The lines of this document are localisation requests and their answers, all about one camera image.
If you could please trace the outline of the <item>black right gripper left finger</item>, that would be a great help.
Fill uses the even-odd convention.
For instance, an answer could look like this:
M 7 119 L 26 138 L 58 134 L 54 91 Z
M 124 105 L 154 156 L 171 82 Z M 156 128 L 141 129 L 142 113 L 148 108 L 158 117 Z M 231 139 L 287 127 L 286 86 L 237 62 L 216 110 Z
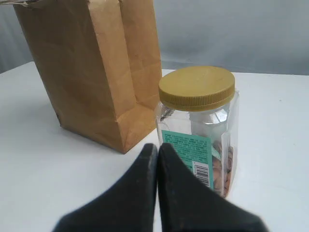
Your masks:
M 145 144 L 125 174 L 103 194 L 64 215 L 55 232 L 151 232 L 158 151 Z

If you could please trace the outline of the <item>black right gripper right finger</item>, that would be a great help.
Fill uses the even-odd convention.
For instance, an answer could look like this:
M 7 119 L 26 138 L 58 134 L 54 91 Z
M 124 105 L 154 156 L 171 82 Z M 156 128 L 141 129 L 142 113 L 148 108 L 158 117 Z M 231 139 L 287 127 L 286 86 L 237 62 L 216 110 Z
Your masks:
M 157 163 L 164 232 L 267 232 L 262 219 L 219 196 L 198 180 L 163 143 Z

